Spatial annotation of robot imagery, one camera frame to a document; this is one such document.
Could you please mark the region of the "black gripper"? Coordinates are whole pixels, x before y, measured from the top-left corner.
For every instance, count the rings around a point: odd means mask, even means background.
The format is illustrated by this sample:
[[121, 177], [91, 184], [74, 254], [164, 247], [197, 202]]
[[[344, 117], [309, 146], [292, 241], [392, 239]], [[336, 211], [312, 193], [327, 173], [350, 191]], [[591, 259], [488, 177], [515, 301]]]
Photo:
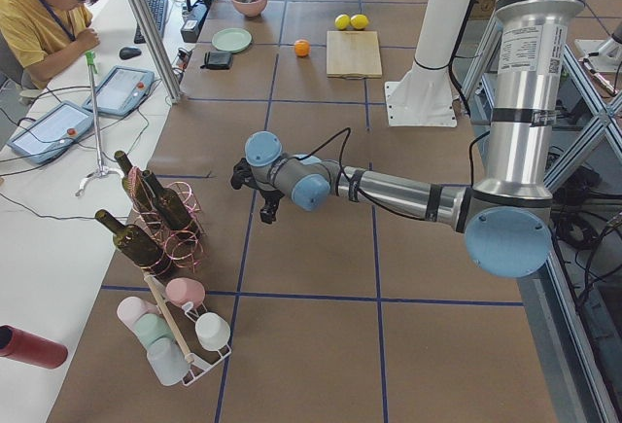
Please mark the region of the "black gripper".
[[261, 181], [252, 171], [251, 165], [245, 158], [242, 158], [233, 166], [230, 185], [234, 190], [249, 187], [259, 191], [264, 199], [264, 205], [259, 211], [261, 221], [265, 224], [276, 222], [280, 200], [284, 197], [284, 194], [270, 184]]

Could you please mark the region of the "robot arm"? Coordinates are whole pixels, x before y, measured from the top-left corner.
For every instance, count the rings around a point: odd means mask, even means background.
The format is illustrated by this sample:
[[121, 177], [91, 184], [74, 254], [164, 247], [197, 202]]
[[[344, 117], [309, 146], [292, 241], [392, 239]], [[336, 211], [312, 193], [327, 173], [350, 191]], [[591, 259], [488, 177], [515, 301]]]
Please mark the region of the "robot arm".
[[254, 133], [234, 166], [234, 189], [257, 190], [264, 222], [289, 198], [312, 211], [330, 195], [461, 233], [472, 261], [502, 277], [523, 277], [549, 256], [552, 194], [544, 171], [570, 21], [585, 0], [497, 0], [501, 50], [484, 177], [467, 187], [433, 185], [287, 154], [271, 132]]

